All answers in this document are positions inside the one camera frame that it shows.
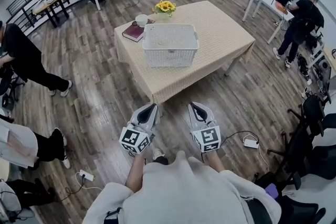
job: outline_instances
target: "brown book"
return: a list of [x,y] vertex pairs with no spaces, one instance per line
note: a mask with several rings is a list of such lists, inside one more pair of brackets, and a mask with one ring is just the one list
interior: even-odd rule
[[[147,23],[154,24],[154,22],[155,21],[148,19]],[[122,36],[138,42],[141,38],[143,38],[143,32],[144,27],[130,25],[124,32],[122,32]]]

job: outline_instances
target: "laundry basket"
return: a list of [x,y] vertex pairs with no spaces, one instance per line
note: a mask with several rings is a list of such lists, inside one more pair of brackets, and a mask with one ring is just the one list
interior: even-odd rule
[[147,24],[142,44],[151,67],[189,67],[199,47],[188,24]]

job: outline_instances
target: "power strip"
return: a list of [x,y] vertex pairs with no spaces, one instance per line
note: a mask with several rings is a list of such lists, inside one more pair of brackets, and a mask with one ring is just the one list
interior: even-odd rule
[[85,172],[84,170],[79,171],[79,175],[82,177],[84,175],[84,178],[88,181],[94,181],[94,175],[91,175],[88,172]]

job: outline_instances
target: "black shirt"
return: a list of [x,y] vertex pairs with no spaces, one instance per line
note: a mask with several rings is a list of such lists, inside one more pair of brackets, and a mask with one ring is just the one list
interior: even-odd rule
[[23,80],[34,64],[41,62],[41,51],[29,40],[16,24],[7,24],[1,43],[3,53],[15,58],[9,62]]

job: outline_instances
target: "beige tablecloth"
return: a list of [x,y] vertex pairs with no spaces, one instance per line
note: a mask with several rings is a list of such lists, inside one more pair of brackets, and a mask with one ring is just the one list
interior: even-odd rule
[[[156,14],[149,17],[156,23],[168,23],[159,20]],[[119,61],[130,65],[135,80],[154,103],[163,103],[234,58],[244,55],[247,60],[255,41],[209,1],[177,7],[169,23],[192,24],[196,29],[200,48],[190,67],[151,68],[147,64],[142,41],[135,43],[122,36],[131,23],[114,29]]]

